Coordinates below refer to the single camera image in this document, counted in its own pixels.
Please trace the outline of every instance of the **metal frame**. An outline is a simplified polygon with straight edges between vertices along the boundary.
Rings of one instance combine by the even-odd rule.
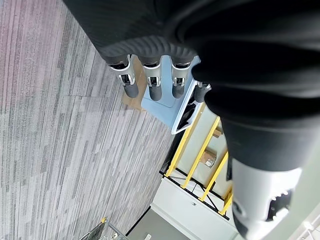
[[[200,113],[203,112],[205,108],[205,105],[202,104],[201,109],[200,109]],[[197,157],[195,159],[195,161],[193,162],[193,165],[189,171],[188,174],[184,173],[183,171],[181,171],[180,169],[177,168],[177,164],[179,162],[179,160],[181,159],[182,153],[184,152],[186,145],[189,142],[190,136],[192,135],[193,131],[196,128],[196,125],[199,121],[199,118],[201,116],[201,114],[198,113],[198,115],[196,116],[196,119],[194,121],[194,123],[192,124],[191,127],[187,128],[182,136],[182,139],[176,149],[176,152],[172,158],[172,161],[170,163],[170,166],[168,168],[168,170],[166,171],[166,173],[164,173],[164,177],[168,178],[171,182],[173,182],[174,184],[180,186],[183,190],[185,190],[187,193],[189,193],[191,196],[193,196],[194,198],[197,198],[199,201],[201,201],[204,205],[206,205],[207,207],[209,207],[210,209],[214,210],[216,213],[218,213],[220,216],[222,216],[223,218],[229,220],[229,218],[226,216],[226,212],[229,208],[229,206],[232,203],[232,199],[233,199],[233,192],[232,192],[232,186],[228,189],[228,191],[226,192],[226,194],[221,197],[219,194],[217,194],[216,192],[214,192],[212,190],[212,187],[214,186],[214,184],[216,183],[216,179],[218,177],[218,175],[220,174],[223,166],[226,164],[226,162],[228,161],[229,158],[229,153],[228,151],[226,151],[226,153],[224,154],[221,162],[219,163],[217,169],[215,170],[209,184],[206,186],[206,188],[203,186],[203,184],[201,184],[200,182],[198,182],[197,180],[195,180],[194,178],[192,178],[193,173],[195,172],[198,163],[201,159],[202,154],[204,153],[204,151],[206,150],[214,131],[217,129],[219,122],[220,122],[220,117],[217,116],[214,123],[212,124],[212,127],[207,135],[207,137],[205,138],[202,147],[199,151],[199,153],[197,154]],[[179,184],[178,182],[176,182],[173,178],[174,177],[170,177],[170,175],[172,174],[172,172],[174,170],[177,170],[178,172],[182,173],[183,175],[186,176],[185,181],[183,184]],[[193,192],[189,191],[188,189],[186,189],[188,183],[192,181],[195,182],[196,184],[198,184],[201,189],[203,190],[203,195],[201,197],[196,196]],[[218,210],[218,208],[216,207],[216,205],[213,203],[213,201],[210,199],[210,197],[208,196],[209,193],[212,193],[213,195],[215,195],[217,198],[219,198],[220,200],[224,201],[223,204],[223,209],[221,211]],[[210,204],[208,204],[207,202],[205,202],[206,197],[209,198],[210,202],[213,204],[213,206],[211,206]]]
[[[198,124],[198,121],[200,119],[200,116],[201,116],[202,112],[205,109],[205,106],[206,105],[204,103],[202,103],[202,105],[201,105],[201,107],[200,107],[200,109],[199,109],[199,111],[198,111],[198,113],[197,113],[192,125],[190,127],[188,127],[184,131],[184,134],[183,134],[182,139],[181,139],[181,141],[179,143],[179,146],[176,149],[175,154],[174,154],[174,156],[172,158],[172,161],[171,161],[171,164],[169,166],[169,169],[164,174],[166,177],[169,177],[171,175],[171,173],[176,169],[177,164],[181,159],[182,153],[185,151],[186,146],[187,146],[187,144],[189,142],[190,136],[194,132],[194,130],[195,130],[197,124]]]
[[[188,176],[186,177],[186,179],[184,181],[184,184],[181,186],[183,189],[185,189],[187,187],[192,175],[194,174],[194,172],[195,172],[195,170],[196,170],[196,168],[198,166],[198,163],[200,161],[200,158],[201,158],[202,154],[204,153],[204,151],[206,150],[206,147],[208,146],[208,144],[209,144],[209,142],[210,142],[210,140],[212,138],[212,135],[214,134],[214,131],[216,130],[216,128],[217,128],[217,126],[219,124],[219,121],[220,121],[220,117],[217,116],[215,121],[214,121],[214,123],[213,123],[213,125],[212,125],[212,127],[211,127],[211,129],[210,129],[210,131],[209,131],[209,134],[206,136],[206,138],[204,140],[204,143],[202,144],[202,147],[201,147],[198,155],[196,156],[196,159],[195,159],[195,161],[194,161],[194,163],[193,163],[193,165],[192,165],[192,167],[191,167],[191,169],[190,169],[190,171],[188,173]]]
[[[204,200],[205,200],[206,196],[207,196],[208,193],[209,193],[209,190],[212,188],[213,184],[215,183],[215,181],[216,181],[219,173],[221,172],[223,166],[224,166],[225,163],[228,161],[228,157],[229,157],[229,154],[228,154],[228,152],[226,152],[226,153],[224,154],[224,157],[222,158],[221,162],[219,163],[219,166],[218,166],[217,169],[215,170],[215,172],[214,172],[214,174],[213,174],[213,176],[212,176],[212,178],[211,178],[208,186],[206,187],[206,189],[205,189],[202,197],[199,197],[199,200],[200,200],[200,201],[204,201]]]
[[[164,176],[164,177],[167,178],[167,179],[169,179],[169,180],[170,180],[171,182],[173,182],[175,185],[177,185],[177,186],[180,187],[180,184],[179,184],[178,182],[176,182],[174,179],[172,179],[171,177],[166,177],[166,176]],[[195,199],[199,200],[198,196],[195,195],[193,192],[189,191],[189,190],[186,189],[186,188],[182,188],[182,189],[183,189],[184,191],[186,191],[188,194],[190,194],[192,197],[194,197]],[[226,216],[225,214],[221,214],[216,207],[211,206],[210,204],[208,204],[208,203],[205,202],[205,201],[202,201],[202,203],[203,203],[204,205],[206,205],[208,208],[210,208],[211,210],[215,211],[217,214],[219,214],[219,215],[220,215],[221,217],[223,217],[224,219],[226,219],[226,220],[228,220],[228,221],[230,220],[230,218],[229,218],[228,216]]]

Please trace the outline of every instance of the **white panel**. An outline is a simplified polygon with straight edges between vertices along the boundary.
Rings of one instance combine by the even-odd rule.
[[[166,178],[162,179],[153,206],[200,240],[213,239],[213,236],[214,239],[232,240],[236,235],[234,226]]]

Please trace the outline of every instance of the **light blue stand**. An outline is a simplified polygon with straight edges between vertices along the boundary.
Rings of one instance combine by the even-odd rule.
[[[159,119],[161,122],[166,124],[171,128],[172,134],[177,134],[184,129],[188,128],[195,116],[197,115],[200,103],[194,102],[196,104],[195,111],[188,121],[188,124],[181,129],[177,129],[183,112],[188,104],[188,101],[192,95],[193,89],[197,84],[191,75],[191,69],[194,65],[199,63],[200,60],[196,56],[189,68],[188,78],[184,85],[184,94],[180,98],[174,98],[172,95],[172,78],[171,78],[171,59],[169,56],[163,56],[161,60],[161,89],[162,98],[159,101],[153,101],[150,98],[149,87],[146,87],[141,106]]]

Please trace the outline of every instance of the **gray striped carpet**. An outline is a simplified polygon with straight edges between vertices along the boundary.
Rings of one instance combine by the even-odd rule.
[[[173,138],[123,93],[61,0],[0,0],[0,240],[141,216]]]

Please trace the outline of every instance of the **yellow railing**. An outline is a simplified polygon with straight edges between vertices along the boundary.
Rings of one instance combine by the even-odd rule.
[[[183,136],[182,136],[182,139],[179,143],[179,146],[172,158],[172,161],[171,161],[171,164],[167,170],[167,172],[165,173],[165,176],[166,177],[170,177],[170,175],[172,174],[172,172],[176,169],[177,165],[178,165],[178,162],[189,142],[189,139],[192,135],[192,133],[194,132],[196,126],[197,126],[197,123],[200,119],[200,116],[201,116],[201,113],[204,111],[204,108],[205,108],[205,104],[202,104],[200,110],[199,110],[199,113],[198,115],[196,116],[196,119],[195,121],[193,122],[192,126],[187,128],[187,130],[185,130]],[[217,116],[215,121],[213,122],[212,124],[212,127],[208,133],[208,135],[206,136],[203,144],[202,144],[202,147],[199,151],[199,153],[197,154],[196,158],[195,158],[195,161],[193,162],[193,165],[189,171],[189,173],[187,174],[187,177],[184,181],[184,183],[182,185],[180,185],[180,187],[182,189],[185,189],[189,183],[189,181],[191,180],[192,178],[192,175],[194,174],[198,164],[199,164],[199,161],[201,159],[201,156],[202,154],[205,152],[212,136],[213,136],[213,133],[214,131],[217,129],[218,125],[219,125],[219,122],[220,122],[220,117]],[[221,162],[219,163],[217,169],[215,170],[215,172],[213,173],[213,176],[209,182],[209,184],[206,186],[206,189],[204,190],[204,193],[201,197],[199,197],[198,199],[203,202],[205,201],[207,195],[209,194],[213,184],[215,183],[218,175],[220,174],[221,170],[223,169],[223,166],[226,164],[226,162],[228,161],[228,158],[229,158],[229,153],[228,151],[225,152]],[[231,205],[232,203],[232,199],[233,199],[233,192],[232,192],[232,186],[228,189],[228,191],[225,193],[225,195],[223,196],[223,199],[224,199],[224,204],[223,204],[223,209],[221,211],[218,211],[219,214],[221,215],[225,215],[226,214],[226,211],[227,209],[229,208],[229,206]]]

